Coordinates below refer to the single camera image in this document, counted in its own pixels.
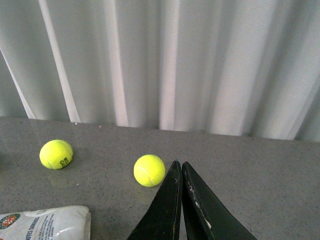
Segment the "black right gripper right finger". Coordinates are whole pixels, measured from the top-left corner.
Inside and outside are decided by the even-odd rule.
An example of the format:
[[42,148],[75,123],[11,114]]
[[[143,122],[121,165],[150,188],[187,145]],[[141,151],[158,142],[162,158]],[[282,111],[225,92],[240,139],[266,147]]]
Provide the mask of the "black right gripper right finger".
[[188,240],[255,240],[189,162],[182,165],[182,207]]

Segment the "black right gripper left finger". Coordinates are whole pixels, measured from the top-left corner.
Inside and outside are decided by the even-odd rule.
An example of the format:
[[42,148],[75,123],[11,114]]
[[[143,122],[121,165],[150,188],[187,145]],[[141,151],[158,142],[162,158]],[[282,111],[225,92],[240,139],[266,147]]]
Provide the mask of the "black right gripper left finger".
[[182,210],[182,168],[174,160],[147,212],[129,240],[178,240]]

